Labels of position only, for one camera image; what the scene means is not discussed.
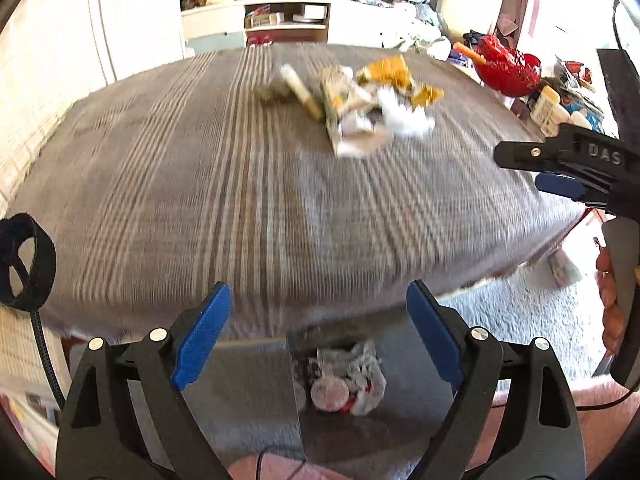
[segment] wire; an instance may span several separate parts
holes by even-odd
[[[620,35],[618,34],[618,24],[616,23],[616,11],[618,10],[619,4],[620,0],[613,1],[613,33],[616,35],[616,43],[618,44],[618,48],[620,50],[624,50],[624,48],[622,48],[622,42],[620,41]]]
[[[264,458],[264,455],[276,449],[280,451],[293,451],[293,452],[301,451],[299,447],[278,446],[278,445],[265,447],[258,455],[258,460],[255,463],[255,480],[260,480],[260,474],[262,472],[262,459]],[[303,458],[300,461],[300,465],[297,468],[295,468],[293,472],[286,477],[285,480],[293,480],[293,478],[302,470],[305,464],[306,464],[306,458]]]
[[[33,327],[33,335],[36,339],[36,346],[38,347],[38,354],[42,361],[42,367],[44,368],[44,375],[47,377],[49,387],[53,392],[53,396],[62,410],[65,407],[65,396],[62,394],[60,385],[58,384],[58,378],[56,377],[56,371],[51,364],[51,358],[49,357],[49,351],[47,351],[47,343],[44,339],[44,332],[42,331],[42,321],[40,320],[40,313],[37,310],[32,310],[31,314],[31,326]]]
[[[600,410],[608,410],[609,408],[613,408],[619,404],[622,404],[627,400],[631,395],[633,395],[636,390],[640,387],[640,380],[634,384],[634,386],[622,397],[617,400],[613,400],[612,402],[607,402],[606,404],[594,404],[593,406],[576,406],[575,409],[579,412],[599,412]],[[491,409],[494,408],[504,408],[506,404],[498,404],[497,406],[492,406]]]

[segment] paper cup lid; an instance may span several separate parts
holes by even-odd
[[[311,386],[311,400],[318,410],[337,412],[348,402],[349,388],[341,378],[323,376]]]

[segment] brown tablecloth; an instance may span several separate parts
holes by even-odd
[[[58,274],[49,323],[118,336],[169,325],[217,281],[234,292],[231,333],[261,336],[439,294],[529,260],[582,207],[498,168],[521,123],[455,67],[407,55],[443,88],[426,139],[396,137],[365,160],[336,158],[296,102],[254,95],[288,62],[302,76],[392,52],[275,44],[196,56],[77,102],[12,210],[50,233]]]

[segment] tv stand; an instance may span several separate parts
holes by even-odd
[[[292,15],[302,4],[326,7],[325,18],[316,23],[298,23]],[[247,27],[251,10],[270,5],[271,12],[283,12],[285,22]],[[196,7],[182,12],[187,47],[196,54],[224,48],[241,48],[260,40],[313,41],[382,48],[399,43],[411,17],[402,9],[377,7],[352,0],[235,0]]]

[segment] silver screw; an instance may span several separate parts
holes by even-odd
[[[91,339],[91,341],[89,341],[89,348],[91,350],[99,350],[100,348],[102,348],[102,338],[94,337],[93,339]]]
[[[543,337],[537,337],[536,340],[534,341],[534,343],[536,344],[536,346],[538,348],[540,348],[541,350],[549,350],[549,347],[551,346],[549,344],[549,341],[547,341],[545,338]]]
[[[481,326],[476,326],[471,329],[471,337],[473,339],[478,339],[478,341],[484,341],[489,337],[489,333]]]
[[[162,341],[166,337],[166,330],[164,328],[155,328],[149,334],[151,341]]]

